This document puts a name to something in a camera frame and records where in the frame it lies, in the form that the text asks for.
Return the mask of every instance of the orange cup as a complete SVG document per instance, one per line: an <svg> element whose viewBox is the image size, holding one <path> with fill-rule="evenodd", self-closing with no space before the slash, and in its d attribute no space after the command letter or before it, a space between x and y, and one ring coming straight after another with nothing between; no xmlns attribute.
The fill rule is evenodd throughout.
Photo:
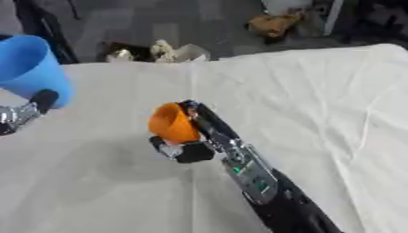
<svg viewBox="0 0 408 233"><path fill-rule="evenodd" d="M176 103L167 103L156 109L148 121L148 129L175 144L199 140L199 131Z"/></svg>

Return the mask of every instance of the blue cup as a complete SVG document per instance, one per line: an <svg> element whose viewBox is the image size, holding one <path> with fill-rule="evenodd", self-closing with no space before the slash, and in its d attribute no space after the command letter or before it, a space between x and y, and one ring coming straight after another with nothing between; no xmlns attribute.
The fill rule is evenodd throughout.
<svg viewBox="0 0 408 233"><path fill-rule="evenodd" d="M71 82L48 43L33 35L0 42L0 87L26 99L51 89L59 94L53 108L66 106L73 95Z"/></svg>

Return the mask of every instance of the robotic arm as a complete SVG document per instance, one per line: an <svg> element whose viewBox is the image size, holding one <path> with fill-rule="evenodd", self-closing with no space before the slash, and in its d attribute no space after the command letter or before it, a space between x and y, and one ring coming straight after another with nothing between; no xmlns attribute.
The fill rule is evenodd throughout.
<svg viewBox="0 0 408 233"><path fill-rule="evenodd" d="M0 106L0 136L10 135L46 114L58 100L58 93L42 90L22 106Z"/></svg>
<svg viewBox="0 0 408 233"><path fill-rule="evenodd" d="M211 160L216 152L225 153L221 162L227 173L274 233L342 233L299 187L270 167L252 145L243 142L214 112L191 100L178 105L206 141L170 146L155 136L150 142L158 152L179 163Z"/></svg>

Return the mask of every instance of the white tablecloth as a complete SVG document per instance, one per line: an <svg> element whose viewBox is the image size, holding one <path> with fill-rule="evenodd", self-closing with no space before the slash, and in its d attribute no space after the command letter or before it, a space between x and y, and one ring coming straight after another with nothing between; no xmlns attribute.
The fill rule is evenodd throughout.
<svg viewBox="0 0 408 233"><path fill-rule="evenodd" d="M400 47L66 71L72 104L0 138L1 232L268 232L219 159L178 165L148 143L153 109L189 98L212 107L344 232L408 229L408 54ZM0 104L24 102L0 96Z"/></svg>

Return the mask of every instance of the gray carpet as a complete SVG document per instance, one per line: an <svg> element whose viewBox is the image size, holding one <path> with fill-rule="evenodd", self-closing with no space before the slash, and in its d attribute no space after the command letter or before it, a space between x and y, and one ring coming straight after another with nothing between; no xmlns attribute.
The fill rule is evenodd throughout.
<svg viewBox="0 0 408 233"><path fill-rule="evenodd" d="M213 59L339 45L331 39L292 35L284 42L265 46L243 27L262 13L260 0L77 0L81 20L73 18L66 0L43 0L42 5L58 16L82 62L95 61L98 45L104 41L150 46L165 39L174 47L202 46Z"/></svg>

